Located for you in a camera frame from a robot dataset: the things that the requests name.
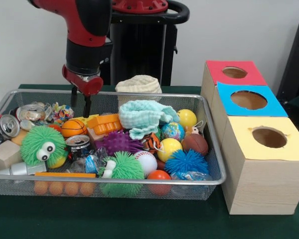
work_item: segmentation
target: circular hole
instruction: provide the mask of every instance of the circular hole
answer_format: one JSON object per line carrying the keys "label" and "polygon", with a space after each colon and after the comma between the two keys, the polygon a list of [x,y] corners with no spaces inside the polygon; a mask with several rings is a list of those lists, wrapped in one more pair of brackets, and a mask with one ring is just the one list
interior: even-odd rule
{"label": "circular hole", "polygon": [[247,76],[247,72],[246,71],[244,71],[241,68],[234,67],[234,66],[225,67],[223,69],[223,73],[226,76],[228,76],[230,78],[235,78],[235,79],[241,79],[241,78],[244,78],[244,77]]}
{"label": "circular hole", "polygon": [[258,143],[270,148],[281,148],[287,143],[287,139],[282,132],[270,127],[255,128],[253,137]]}
{"label": "circular hole", "polygon": [[262,95],[252,91],[237,91],[230,96],[237,105],[249,110],[262,109],[267,105],[267,100]]}

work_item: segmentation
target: blue spiky ball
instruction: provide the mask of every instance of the blue spiky ball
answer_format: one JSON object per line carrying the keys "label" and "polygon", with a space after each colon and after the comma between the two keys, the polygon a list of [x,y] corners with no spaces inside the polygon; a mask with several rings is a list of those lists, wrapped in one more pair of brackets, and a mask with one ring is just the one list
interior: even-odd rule
{"label": "blue spiky ball", "polygon": [[178,150],[167,160],[164,170],[169,174],[195,171],[209,174],[205,157],[190,149],[189,152]]}

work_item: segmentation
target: white cloth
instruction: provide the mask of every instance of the white cloth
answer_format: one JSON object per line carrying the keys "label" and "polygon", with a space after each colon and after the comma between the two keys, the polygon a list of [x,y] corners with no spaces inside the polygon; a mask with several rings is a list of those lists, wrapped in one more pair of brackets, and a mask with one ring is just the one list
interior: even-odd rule
{"label": "white cloth", "polygon": [[[161,94],[160,84],[157,78],[147,75],[137,75],[128,80],[119,82],[115,87],[116,92],[126,93],[156,93]],[[153,100],[159,101],[156,96],[118,96],[119,106],[134,100]]]}

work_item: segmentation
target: green fuzzy ball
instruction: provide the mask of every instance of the green fuzzy ball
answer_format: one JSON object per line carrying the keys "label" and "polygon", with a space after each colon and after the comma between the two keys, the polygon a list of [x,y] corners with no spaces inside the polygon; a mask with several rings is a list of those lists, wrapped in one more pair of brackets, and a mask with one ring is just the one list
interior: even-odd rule
{"label": "green fuzzy ball", "polygon": [[22,141],[20,147],[23,161],[30,166],[37,165],[41,161],[36,158],[36,153],[46,142],[52,142],[55,145],[55,151],[50,154],[47,160],[48,167],[53,166],[60,157],[65,155],[65,141],[63,136],[53,128],[45,126],[33,127]]}
{"label": "green fuzzy ball", "polygon": [[[105,161],[113,160],[116,167],[113,170],[112,178],[117,179],[144,179],[144,171],[140,162],[128,152],[116,152],[115,157],[107,157]],[[100,175],[105,168],[100,168]],[[108,197],[133,197],[141,189],[142,184],[125,183],[102,183],[100,188]]]}

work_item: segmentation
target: orange plastic piece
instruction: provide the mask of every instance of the orange plastic piece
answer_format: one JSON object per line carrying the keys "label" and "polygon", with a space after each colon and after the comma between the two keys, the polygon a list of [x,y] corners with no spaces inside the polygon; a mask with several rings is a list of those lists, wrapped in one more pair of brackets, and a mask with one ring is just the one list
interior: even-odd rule
{"label": "orange plastic piece", "polygon": [[96,116],[87,122],[88,127],[94,130],[96,135],[107,134],[116,130],[123,129],[119,114]]}
{"label": "orange plastic piece", "polygon": [[95,173],[47,173],[37,172],[35,176],[46,176],[46,177],[73,177],[73,178],[95,178]]}

